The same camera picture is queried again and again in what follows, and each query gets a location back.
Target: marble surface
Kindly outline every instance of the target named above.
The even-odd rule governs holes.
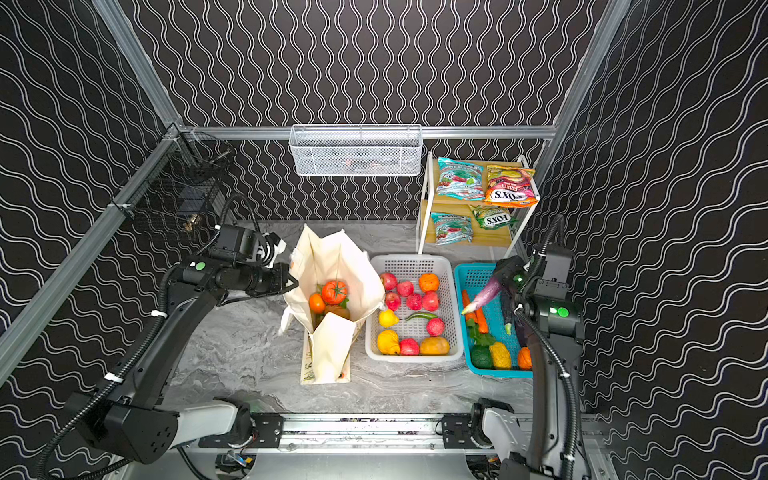
[[[324,237],[342,228],[371,257],[414,253],[413,223],[311,223]],[[304,222],[262,223],[288,243],[287,261]],[[443,255],[454,265],[491,261],[504,249],[472,246],[425,246],[426,254]],[[301,386],[300,359],[304,330],[298,322],[277,335],[285,303],[281,296],[234,303],[211,312],[197,327],[166,392],[169,403],[206,402],[233,396],[254,411],[327,413],[469,412],[480,396],[509,402],[516,412],[532,411],[530,379],[496,379],[470,372],[462,357],[445,364],[405,364],[371,360],[364,333],[350,357],[352,381]]]

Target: wooden shelf board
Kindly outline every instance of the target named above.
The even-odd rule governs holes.
[[[419,211],[419,215],[422,217],[422,222],[427,223],[427,236],[424,240],[425,243],[435,242],[435,224],[432,222],[432,218],[425,219],[424,214],[427,211],[427,200],[422,201],[422,208]],[[432,212],[435,214],[452,214],[463,215],[472,219],[472,242],[469,243],[466,240],[457,243],[450,243],[451,245],[477,245],[480,247],[509,247],[512,242],[512,237],[509,233],[509,227],[499,228],[497,230],[486,230],[481,228],[480,224],[475,220],[475,216],[472,215],[472,211],[466,205],[432,205]]]
[[[482,191],[487,191],[488,189],[488,170],[485,169],[488,165],[503,165],[504,167],[517,167],[517,168],[523,168],[523,164],[520,162],[503,162],[503,161],[484,161],[484,160],[461,160],[462,162],[466,162],[468,164],[475,164],[483,167],[482,171]],[[440,180],[440,166],[437,161],[437,157],[432,162],[432,179],[434,179],[433,184],[435,185],[435,199],[432,201],[434,204],[440,204],[440,205],[483,205],[483,199],[479,200],[462,200],[459,198],[453,198],[453,197],[447,197],[445,195],[438,195],[437,194],[437,182]]]

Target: purple eggplant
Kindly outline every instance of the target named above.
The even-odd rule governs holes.
[[[501,291],[502,285],[499,283],[495,276],[492,276],[488,283],[485,284],[483,289],[480,290],[480,293],[475,295],[475,299],[469,305],[464,307],[462,310],[462,315],[474,312],[478,308],[482,308],[488,305],[488,302],[493,300]]]

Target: avocado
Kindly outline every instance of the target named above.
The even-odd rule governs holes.
[[[490,370],[493,369],[493,358],[491,357],[491,350],[487,346],[475,345],[469,352],[469,357],[472,360],[472,365],[475,368]]]

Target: orange candy bag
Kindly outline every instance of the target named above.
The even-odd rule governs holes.
[[[488,189],[485,203],[499,207],[530,207],[538,203],[533,190],[532,168],[488,165]]]

